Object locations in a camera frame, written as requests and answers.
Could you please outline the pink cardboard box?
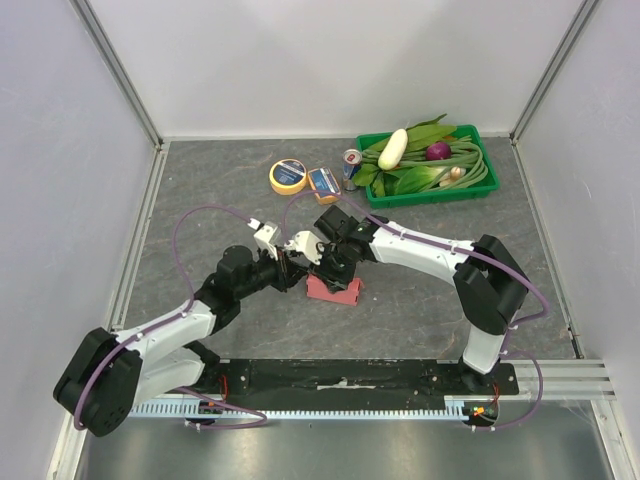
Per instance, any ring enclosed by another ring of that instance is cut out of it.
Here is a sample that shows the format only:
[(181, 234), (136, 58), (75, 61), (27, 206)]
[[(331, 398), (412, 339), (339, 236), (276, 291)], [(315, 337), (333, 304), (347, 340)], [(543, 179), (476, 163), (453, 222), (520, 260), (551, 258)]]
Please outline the pink cardboard box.
[(307, 296), (312, 299), (331, 303), (356, 306), (364, 284), (360, 278), (354, 278), (345, 290), (330, 292), (328, 287), (318, 278), (309, 275), (306, 279)]

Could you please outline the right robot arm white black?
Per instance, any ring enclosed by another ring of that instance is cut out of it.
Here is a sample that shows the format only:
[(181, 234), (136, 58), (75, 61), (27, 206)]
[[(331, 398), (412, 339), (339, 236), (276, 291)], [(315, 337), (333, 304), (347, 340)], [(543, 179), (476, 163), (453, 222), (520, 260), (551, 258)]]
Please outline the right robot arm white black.
[(314, 226), (328, 240), (314, 274), (334, 291), (346, 286), (364, 261), (407, 267), (453, 286), (471, 324), (459, 384), (477, 394), (493, 383), (507, 329), (529, 292), (522, 283), (526, 275), (500, 240), (491, 235), (448, 240), (377, 215), (357, 220), (337, 206)]

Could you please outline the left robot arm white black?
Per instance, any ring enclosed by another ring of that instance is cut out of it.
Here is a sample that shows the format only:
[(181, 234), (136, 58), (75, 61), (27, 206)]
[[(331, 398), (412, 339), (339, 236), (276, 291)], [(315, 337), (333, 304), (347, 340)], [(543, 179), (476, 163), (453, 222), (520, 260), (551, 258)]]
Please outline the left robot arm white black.
[(54, 387), (54, 400), (78, 429), (102, 437), (134, 406), (162, 393), (187, 386), (211, 392), (220, 378), (213, 364), (219, 359), (202, 339), (234, 320), (244, 298), (296, 285), (308, 270), (297, 263), (299, 256), (291, 248), (227, 248), (215, 271), (175, 310), (119, 334), (102, 327), (87, 333)]

